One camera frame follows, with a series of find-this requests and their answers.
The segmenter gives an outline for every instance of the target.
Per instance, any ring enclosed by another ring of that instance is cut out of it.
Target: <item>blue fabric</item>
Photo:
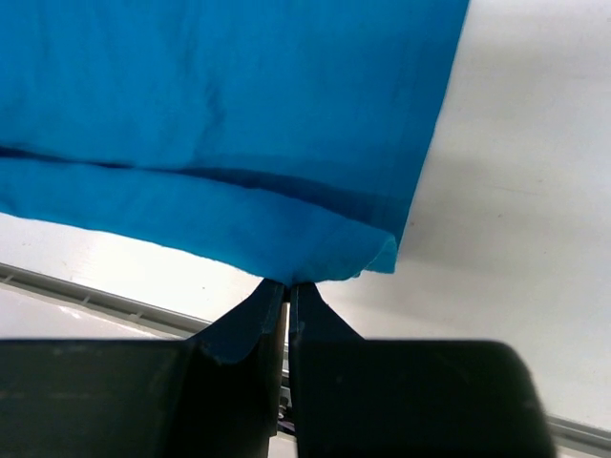
[[[467,3],[0,2],[0,212],[391,272]]]

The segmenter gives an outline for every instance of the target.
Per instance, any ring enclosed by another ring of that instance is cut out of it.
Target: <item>white background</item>
[[[410,220],[394,276],[326,300],[368,336],[506,341],[550,413],[611,429],[611,2],[472,0]],[[2,215],[0,261],[206,320],[258,282]]]

